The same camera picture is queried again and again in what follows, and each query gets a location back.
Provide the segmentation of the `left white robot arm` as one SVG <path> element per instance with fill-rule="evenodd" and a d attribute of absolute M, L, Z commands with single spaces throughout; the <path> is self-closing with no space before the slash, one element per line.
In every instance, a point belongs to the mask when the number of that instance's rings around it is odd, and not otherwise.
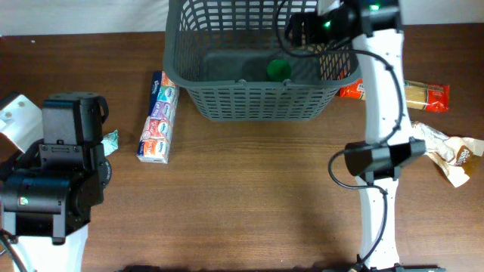
<path fill-rule="evenodd" d="M 42 107 L 13 93 L 1 101 L 1 133 L 17 152 L 1 163 L 1 245 L 16 271 L 80 271 L 92 207 L 112 167 L 96 93 L 53 94 Z"/>

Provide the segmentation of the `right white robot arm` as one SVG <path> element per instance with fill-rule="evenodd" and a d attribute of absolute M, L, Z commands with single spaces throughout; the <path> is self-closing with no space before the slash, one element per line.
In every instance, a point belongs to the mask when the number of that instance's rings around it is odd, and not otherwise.
<path fill-rule="evenodd" d="M 349 143 L 332 155 L 343 156 L 361 201 L 362 241 L 351 271 L 402 271 L 396 249 L 395 203 L 402 169 L 422 156 L 425 143 L 414 138 L 405 101 L 402 72 L 401 6 L 398 1 L 343 1 L 324 11 L 290 16 L 278 42 L 292 46 L 350 42 L 365 88 L 365 140 Z"/>

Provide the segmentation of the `spaghetti pack orange ends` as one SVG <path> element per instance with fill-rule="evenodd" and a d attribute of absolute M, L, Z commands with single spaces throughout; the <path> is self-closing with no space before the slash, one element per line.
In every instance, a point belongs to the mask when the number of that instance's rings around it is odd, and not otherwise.
<path fill-rule="evenodd" d="M 406 104 L 416 110 L 444 113 L 449 110 L 450 90 L 449 85 L 431 85 L 405 80 Z M 354 84 L 341 88 L 339 96 L 365 100 L 363 81 L 359 79 Z"/>

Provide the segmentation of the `green lid spice jar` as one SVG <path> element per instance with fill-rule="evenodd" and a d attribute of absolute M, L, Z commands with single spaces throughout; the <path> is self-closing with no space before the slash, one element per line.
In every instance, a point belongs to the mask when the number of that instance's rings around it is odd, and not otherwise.
<path fill-rule="evenodd" d="M 271 60 L 266 67 L 266 75 L 270 82 L 283 82 L 290 79 L 292 75 L 290 63 L 284 59 Z"/>

